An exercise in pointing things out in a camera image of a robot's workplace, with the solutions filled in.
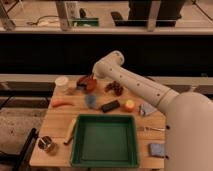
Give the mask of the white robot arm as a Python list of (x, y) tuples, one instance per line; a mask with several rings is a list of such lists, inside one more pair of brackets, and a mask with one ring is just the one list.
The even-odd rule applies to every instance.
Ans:
[(213, 171), (213, 102), (130, 72), (122, 68), (124, 61), (121, 52), (112, 51), (92, 73), (119, 82), (166, 116), (164, 171)]

